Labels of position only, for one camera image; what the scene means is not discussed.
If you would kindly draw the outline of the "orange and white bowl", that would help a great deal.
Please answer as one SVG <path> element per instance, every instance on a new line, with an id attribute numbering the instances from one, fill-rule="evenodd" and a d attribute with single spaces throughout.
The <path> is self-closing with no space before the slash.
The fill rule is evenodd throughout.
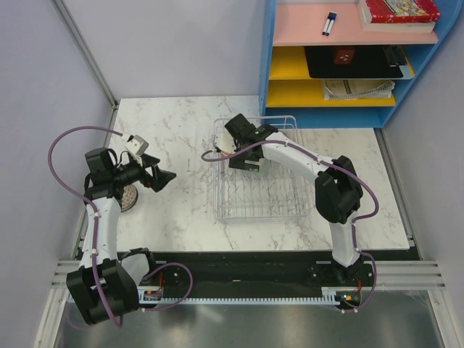
<path id="1" fill-rule="evenodd" d="M 228 133 L 219 133 L 217 135 L 217 148 L 226 156 L 233 154 L 236 150 L 236 145 L 232 136 Z"/>

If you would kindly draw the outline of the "pale green ribbed bowl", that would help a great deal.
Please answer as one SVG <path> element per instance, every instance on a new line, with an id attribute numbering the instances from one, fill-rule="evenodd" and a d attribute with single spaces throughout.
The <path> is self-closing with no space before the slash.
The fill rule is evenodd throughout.
<path id="1" fill-rule="evenodd" d="M 269 176 L 273 171 L 274 161 L 269 159 L 261 159 L 260 160 L 260 169 L 259 174 L 262 176 Z"/>

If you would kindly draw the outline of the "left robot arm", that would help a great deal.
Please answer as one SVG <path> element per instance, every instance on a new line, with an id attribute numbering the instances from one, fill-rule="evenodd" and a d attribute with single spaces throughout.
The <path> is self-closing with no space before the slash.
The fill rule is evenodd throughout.
<path id="1" fill-rule="evenodd" d="M 146 248 L 129 251 L 124 260 L 117 257 L 117 224 L 125 188 L 139 182 L 159 192 L 177 176 L 160 169 L 159 159 L 148 154 L 140 160 L 130 157 L 124 165 L 115 164 L 113 154 L 112 149 L 102 147 L 85 155 L 90 170 L 84 194 L 88 227 L 78 269 L 68 273 L 66 279 L 67 288 L 89 325 L 137 310 L 138 285 L 151 285 L 160 274 Z"/>

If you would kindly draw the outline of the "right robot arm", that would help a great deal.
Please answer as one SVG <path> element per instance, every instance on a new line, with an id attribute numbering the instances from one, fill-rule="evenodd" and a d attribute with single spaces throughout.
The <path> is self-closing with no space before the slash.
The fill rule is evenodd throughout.
<path id="1" fill-rule="evenodd" d="M 321 157 L 272 125 L 257 127 L 242 114 L 229 120 L 225 129 L 233 140 L 233 146 L 226 151 L 231 155 L 230 168 L 258 173 L 266 161 L 277 162 L 313 184 L 315 208 L 331 231 L 333 279 L 343 286 L 351 284 L 361 265 L 351 224 L 363 197 L 351 160 L 345 156 Z"/>

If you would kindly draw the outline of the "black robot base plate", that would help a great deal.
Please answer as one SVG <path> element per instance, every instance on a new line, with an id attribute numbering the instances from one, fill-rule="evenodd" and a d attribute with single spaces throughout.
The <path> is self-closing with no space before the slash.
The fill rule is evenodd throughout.
<path id="1" fill-rule="evenodd" d="M 316 295 L 322 288 L 367 289 L 375 271 L 367 257 L 353 275 L 330 252 L 150 252 L 153 268 L 139 286 L 169 294 Z"/>

